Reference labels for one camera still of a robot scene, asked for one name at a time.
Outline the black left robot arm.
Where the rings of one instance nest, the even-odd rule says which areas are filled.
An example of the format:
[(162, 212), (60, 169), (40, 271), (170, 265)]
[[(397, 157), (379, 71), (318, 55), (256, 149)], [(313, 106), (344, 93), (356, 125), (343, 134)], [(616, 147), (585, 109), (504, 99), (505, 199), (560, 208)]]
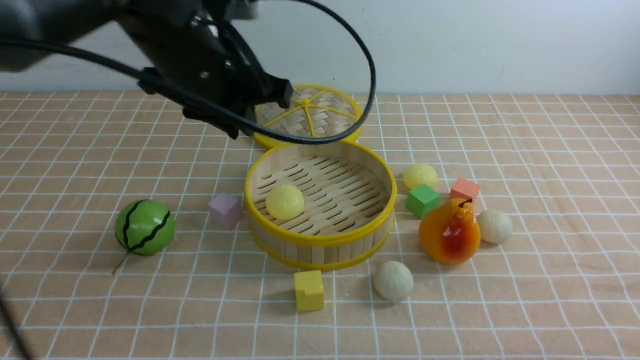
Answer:
[(231, 25), (230, 0), (3, 0), (1, 38), (70, 44), (115, 22), (149, 60), (144, 73), (256, 123), (257, 105), (291, 104)]

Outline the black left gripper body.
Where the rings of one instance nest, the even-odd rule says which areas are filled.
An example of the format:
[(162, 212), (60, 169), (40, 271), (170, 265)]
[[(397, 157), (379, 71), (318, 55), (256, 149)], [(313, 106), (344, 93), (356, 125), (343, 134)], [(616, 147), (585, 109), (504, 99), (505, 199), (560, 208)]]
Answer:
[(118, 25), (172, 84), (253, 121), (266, 76), (233, 19), (248, 0), (131, 0)]

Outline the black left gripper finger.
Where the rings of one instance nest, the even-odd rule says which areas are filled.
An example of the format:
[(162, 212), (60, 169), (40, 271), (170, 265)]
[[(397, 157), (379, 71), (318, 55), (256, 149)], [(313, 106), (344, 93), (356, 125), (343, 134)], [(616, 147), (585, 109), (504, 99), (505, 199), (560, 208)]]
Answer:
[[(237, 108), (231, 107), (229, 108), (229, 110), (236, 116), (243, 117), (253, 124), (257, 123), (255, 105), (247, 105)], [(202, 111), (198, 108), (184, 105), (182, 107), (182, 114), (186, 119), (201, 121), (208, 125), (214, 126), (218, 130), (224, 132), (226, 135), (228, 135), (229, 138), (233, 139), (234, 141), (238, 138), (240, 132), (248, 137), (252, 137), (254, 135), (254, 130), (244, 125), (239, 125), (235, 123), (235, 121), (229, 120), (227, 117), (217, 116), (216, 114), (214, 114), (214, 112), (211, 111)]]
[(254, 72), (256, 91), (253, 105), (276, 103), (281, 109), (288, 109), (293, 96), (293, 85), (288, 79), (280, 78), (264, 70)]

